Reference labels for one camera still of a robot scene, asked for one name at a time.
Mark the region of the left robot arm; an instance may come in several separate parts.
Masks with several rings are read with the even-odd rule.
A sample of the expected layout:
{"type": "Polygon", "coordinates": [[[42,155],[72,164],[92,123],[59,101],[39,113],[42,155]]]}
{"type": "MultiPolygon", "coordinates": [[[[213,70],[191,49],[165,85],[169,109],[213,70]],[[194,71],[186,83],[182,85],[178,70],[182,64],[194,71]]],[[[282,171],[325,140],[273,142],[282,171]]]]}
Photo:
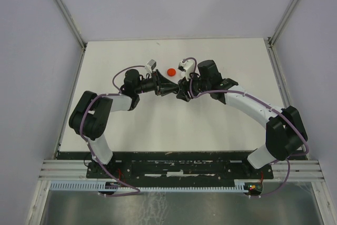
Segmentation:
{"type": "Polygon", "coordinates": [[[69,127],[86,142],[96,162],[98,171],[106,178],[116,173],[116,164],[111,161],[113,152],[104,136],[108,118],[112,112],[132,111],[139,101],[140,94],[154,92],[157,96],[178,93],[179,85],[165,78],[158,70],[143,76],[134,68],[124,71],[124,84],[117,94],[98,95],[85,91],[69,119],[69,127]]]}

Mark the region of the orange charging case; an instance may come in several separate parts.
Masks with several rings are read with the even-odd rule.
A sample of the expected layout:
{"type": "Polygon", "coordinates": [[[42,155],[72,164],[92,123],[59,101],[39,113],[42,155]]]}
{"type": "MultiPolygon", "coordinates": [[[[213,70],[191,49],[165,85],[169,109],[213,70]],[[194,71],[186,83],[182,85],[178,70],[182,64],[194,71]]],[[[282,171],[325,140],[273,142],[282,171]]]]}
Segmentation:
{"type": "Polygon", "coordinates": [[[167,70],[167,75],[170,76],[170,77],[173,77],[176,75],[176,69],[174,68],[170,68],[167,70]]]}

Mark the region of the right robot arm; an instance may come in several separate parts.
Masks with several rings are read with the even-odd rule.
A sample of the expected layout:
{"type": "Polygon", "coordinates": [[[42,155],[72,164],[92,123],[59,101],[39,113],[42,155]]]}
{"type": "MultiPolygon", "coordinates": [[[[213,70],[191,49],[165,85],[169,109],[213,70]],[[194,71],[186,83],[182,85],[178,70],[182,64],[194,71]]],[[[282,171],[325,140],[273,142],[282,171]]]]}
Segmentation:
{"type": "Polygon", "coordinates": [[[265,143],[250,153],[241,166],[247,178],[254,178],[271,162],[298,156],[301,146],[305,147],[302,154],[308,153],[308,136],[295,107],[281,108],[249,94],[238,82],[223,78],[213,60],[197,63],[196,59],[188,57],[179,63],[178,69],[184,75],[179,81],[179,99],[189,101],[209,94],[245,113],[266,130],[265,143]]]}

